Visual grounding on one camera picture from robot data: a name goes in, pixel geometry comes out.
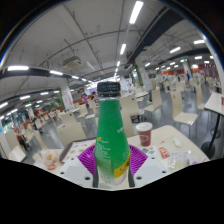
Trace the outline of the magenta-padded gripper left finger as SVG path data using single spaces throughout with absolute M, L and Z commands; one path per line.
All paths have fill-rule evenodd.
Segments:
M 78 157 L 68 159 L 60 169 L 59 176 L 84 188 L 97 188 L 98 171 L 94 148 L 90 146 Z

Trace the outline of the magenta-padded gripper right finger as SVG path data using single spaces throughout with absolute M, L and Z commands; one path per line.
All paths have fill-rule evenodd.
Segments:
M 166 175 L 167 169 L 159 160 L 130 145 L 128 183 L 131 188 L 143 187 Z

